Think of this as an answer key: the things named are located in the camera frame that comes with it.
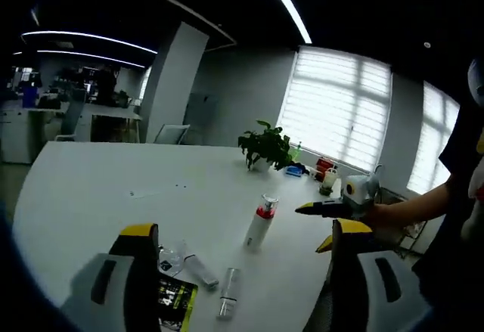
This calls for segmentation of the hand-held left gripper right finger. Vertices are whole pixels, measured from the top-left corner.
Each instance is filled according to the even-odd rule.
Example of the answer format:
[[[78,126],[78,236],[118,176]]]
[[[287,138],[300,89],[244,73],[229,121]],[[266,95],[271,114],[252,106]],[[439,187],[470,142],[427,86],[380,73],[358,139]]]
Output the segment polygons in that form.
[[[411,331],[431,310],[409,265],[360,222],[334,219],[331,262],[337,330]]]

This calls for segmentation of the person's right hand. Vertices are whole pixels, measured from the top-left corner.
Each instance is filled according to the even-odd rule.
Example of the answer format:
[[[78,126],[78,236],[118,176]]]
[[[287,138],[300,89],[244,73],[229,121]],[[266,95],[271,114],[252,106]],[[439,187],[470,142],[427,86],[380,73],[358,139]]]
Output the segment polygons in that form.
[[[374,203],[366,209],[361,221],[374,230],[376,238],[396,244],[404,236],[404,220],[393,209],[396,204]]]

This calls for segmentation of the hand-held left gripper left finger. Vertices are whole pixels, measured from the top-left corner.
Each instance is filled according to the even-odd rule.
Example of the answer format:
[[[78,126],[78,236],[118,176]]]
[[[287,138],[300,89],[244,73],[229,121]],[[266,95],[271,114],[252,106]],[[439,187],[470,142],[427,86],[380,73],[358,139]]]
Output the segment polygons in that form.
[[[72,279],[61,311],[80,331],[159,331],[158,225],[124,228]]]

